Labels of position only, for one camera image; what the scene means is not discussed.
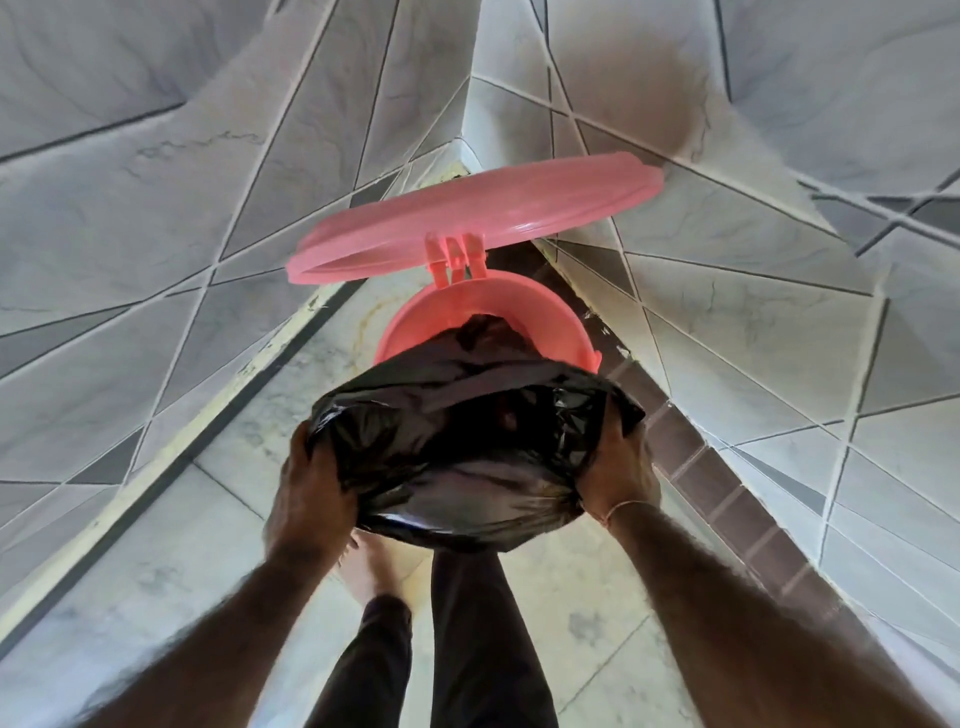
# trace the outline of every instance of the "person's left hand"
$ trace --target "person's left hand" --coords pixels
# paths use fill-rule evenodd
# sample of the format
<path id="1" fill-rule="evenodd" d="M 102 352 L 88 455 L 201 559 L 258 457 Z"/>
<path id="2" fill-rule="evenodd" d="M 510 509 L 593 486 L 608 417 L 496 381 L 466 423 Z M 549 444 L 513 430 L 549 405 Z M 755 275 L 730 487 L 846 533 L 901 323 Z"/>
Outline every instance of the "person's left hand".
<path id="1" fill-rule="evenodd" d="M 356 525 L 357 498 L 340 487 L 329 438 L 318 442 L 312 453 L 307 451 L 309 432 L 309 421 L 302 422 L 290 440 L 263 540 L 268 561 L 293 559 L 330 568 Z"/>

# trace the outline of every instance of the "person's right arm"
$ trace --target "person's right arm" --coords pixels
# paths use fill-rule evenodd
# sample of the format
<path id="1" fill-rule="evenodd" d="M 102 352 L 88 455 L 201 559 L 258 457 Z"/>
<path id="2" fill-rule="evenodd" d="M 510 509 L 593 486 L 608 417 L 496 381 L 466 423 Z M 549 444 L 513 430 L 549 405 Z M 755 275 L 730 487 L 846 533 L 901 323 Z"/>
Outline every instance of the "person's right arm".
<path id="1" fill-rule="evenodd" d="M 607 409 L 577 487 L 633 561 L 708 728 L 944 725 L 912 691 L 892 690 L 694 545 L 660 511 L 642 429 L 623 437 L 616 407 Z"/>

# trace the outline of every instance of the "floor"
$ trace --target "floor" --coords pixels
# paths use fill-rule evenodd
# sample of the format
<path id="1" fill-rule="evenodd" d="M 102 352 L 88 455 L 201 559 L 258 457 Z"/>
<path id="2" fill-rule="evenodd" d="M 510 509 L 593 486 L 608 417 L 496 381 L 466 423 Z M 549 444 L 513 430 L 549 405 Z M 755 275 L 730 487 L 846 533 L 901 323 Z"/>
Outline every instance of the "floor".
<path id="1" fill-rule="evenodd" d="M 425 271 L 368 281 L 271 380 L 0 662 L 0 724 L 62 724 L 229 593 L 261 558 L 260 530 L 295 424 L 319 394 L 372 364 L 387 322 L 427 282 Z M 665 489 L 666 510 L 722 548 Z M 401 724 L 424 726 L 433 670 L 430 557 L 396 545 L 396 559 L 415 612 Z M 638 717 L 651 726 L 699 725 L 629 561 L 598 525 L 580 519 L 504 555 L 503 564 L 563 726 Z M 344 586 L 328 577 L 286 644 L 252 725 L 302 725 L 359 617 Z"/>

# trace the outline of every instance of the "black garbage bag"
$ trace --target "black garbage bag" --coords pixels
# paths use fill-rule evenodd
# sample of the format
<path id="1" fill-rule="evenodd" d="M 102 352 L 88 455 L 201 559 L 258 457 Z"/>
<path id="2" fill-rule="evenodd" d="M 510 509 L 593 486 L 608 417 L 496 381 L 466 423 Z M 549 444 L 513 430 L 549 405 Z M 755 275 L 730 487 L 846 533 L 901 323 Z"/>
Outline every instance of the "black garbage bag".
<path id="1" fill-rule="evenodd" d="M 473 316 L 321 397 L 358 526 L 429 548 L 509 551 L 583 509 L 574 483 L 607 397 L 625 433 L 643 410 L 612 382 L 542 358 L 495 316 Z"/>

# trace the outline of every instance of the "trousers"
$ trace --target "trousers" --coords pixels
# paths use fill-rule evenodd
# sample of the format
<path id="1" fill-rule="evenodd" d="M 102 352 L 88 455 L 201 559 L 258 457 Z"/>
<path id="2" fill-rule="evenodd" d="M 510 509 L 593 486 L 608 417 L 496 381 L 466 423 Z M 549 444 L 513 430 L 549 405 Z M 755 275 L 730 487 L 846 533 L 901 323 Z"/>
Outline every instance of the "trousers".
<path id="1" fill-rule="evenodd" d="M 556 728 L 553 697 L 496 553 L 437 551 L 430 594 L 431 728 Z M 307 728 L 396 728 L 412 637 L 403 601 L 389 595 L 371 601 Z"/>

